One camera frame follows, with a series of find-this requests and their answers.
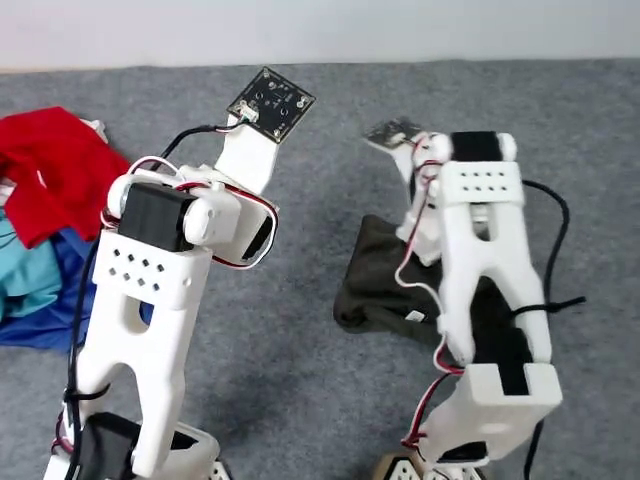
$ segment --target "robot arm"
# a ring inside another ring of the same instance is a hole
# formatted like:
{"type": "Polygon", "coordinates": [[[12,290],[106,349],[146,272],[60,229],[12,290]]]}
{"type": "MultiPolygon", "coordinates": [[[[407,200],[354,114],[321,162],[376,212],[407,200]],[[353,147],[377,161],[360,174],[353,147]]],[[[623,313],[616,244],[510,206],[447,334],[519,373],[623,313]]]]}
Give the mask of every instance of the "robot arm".
{"type": "Polygon", "coordinates": [[[229,106],[229,125],[245,121],[224,129],[215,168],[176,168],[143,157],[113,183],[77,387],[65,395],[65,433],[57,434],[70,457],[52,452],[45,480],[225,478],[216,440],[178,422],[184,364],[212,260],[251,268],[273,243],[277,209],[260,193],[280,142],[313,100],[265,68],[229,106]],[[141,169],[146,163],[173,172],[141,169]],[[140,302],[154,307],[149,325],[138,313],[140,302]],[[102,411],[102,395],[124,365],[135,373],[140,424],[102,411]]]}
{"type": "Polygon", "coordinates": [[[411,206],[397,236],[424,265],[442,262],[438,331],[462,367],[443,370],[460,380],[415,425],[409,443],[431,475],[458,478],[456,469],[510,453],[562,401],[545,311],[524,311],[515,325],[486,331],[474,331],[470,318],[482,276],[513,311],[547,301],[529,255],[515,140],[494,132],[428,133],[400,119],[367,141],[393,156],[407,185],[411,206]]]}

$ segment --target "gray carpet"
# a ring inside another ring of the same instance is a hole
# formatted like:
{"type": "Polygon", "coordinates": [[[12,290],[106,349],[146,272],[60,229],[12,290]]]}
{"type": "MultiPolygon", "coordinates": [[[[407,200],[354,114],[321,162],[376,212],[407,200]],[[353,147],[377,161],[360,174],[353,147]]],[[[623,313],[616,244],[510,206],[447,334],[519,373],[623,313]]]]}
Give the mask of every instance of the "gray carpet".
{"type": "MultiPolygon", "coordinates": [[[[251,272],[212,271],[182,419],[219,439],[237,480],[367,479],[378,457],[398,446],[434,378],[432,349],[391,335],[345,334],[331,307],[361,217],[397,221],[403,212],[390,157],[359,135],[405,114],[434,130],[512,132],[524,175],[570,203],[573,221],[553,295],[586,294],[589,303],[551,319],[565,401],[547,422],[535,478],[637,478],[640,61],[278,70],[318,102],[281,147],[267,190],[282,213],[272,254],[251,272]]],[[[105,121],[114,145],[135,159],[157,153],[185,127],[223,121],[224,108],[256,71],[0,76],[0,116],[64,105],[105,121]]],[[[219,138],[189,139],[174,160],[198,164],[220,148],[219,138]]],[[[557,207],[531,193],[527,218],[541,269],[557,207]]],[[[0,372],[0,478],[42,478],[65,359],[3,348],[0,372]]],[[[132,376],[113,390],[112,409],[137,418],[132,376]]],[[[520,478],[523,454],[496,463],[495,478],[520,478]]]]}

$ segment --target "teal cloth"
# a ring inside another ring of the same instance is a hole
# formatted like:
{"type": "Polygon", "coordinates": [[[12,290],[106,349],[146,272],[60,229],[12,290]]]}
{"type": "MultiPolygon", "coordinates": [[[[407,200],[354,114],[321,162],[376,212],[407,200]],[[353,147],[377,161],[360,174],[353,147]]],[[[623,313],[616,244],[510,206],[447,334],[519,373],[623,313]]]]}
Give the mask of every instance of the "teal cloth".
{"type": "Polygon", "coordinates": [[[0,208],[0,319],[24,317],[46,307],[61,288],[51,244],[46,241],[27,250],[0,208]]]}

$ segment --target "red cloth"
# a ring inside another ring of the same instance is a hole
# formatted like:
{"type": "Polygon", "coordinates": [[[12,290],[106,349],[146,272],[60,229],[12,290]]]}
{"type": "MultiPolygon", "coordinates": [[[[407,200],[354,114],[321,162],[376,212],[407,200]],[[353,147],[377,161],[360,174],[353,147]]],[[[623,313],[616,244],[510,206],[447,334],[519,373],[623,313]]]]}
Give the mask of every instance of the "red cloth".
{"type": "Polygon", "coordinates": [[[65,227],[84,240],[95,238],[109,187],[128,166],[61,107],[0,120],[0,177],[17,184],[5,211],[27,248],[65,227]]]}

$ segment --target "white wall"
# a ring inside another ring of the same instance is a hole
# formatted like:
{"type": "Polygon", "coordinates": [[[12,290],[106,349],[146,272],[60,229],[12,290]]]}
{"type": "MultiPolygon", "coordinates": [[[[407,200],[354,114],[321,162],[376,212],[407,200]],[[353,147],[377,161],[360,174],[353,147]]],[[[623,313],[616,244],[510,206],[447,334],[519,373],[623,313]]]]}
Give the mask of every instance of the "white wall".
{"type": "Polygon", "coordinates": [[[1,69],[640,56],[638,0],[4,0],[0,15],[1,69]]]}

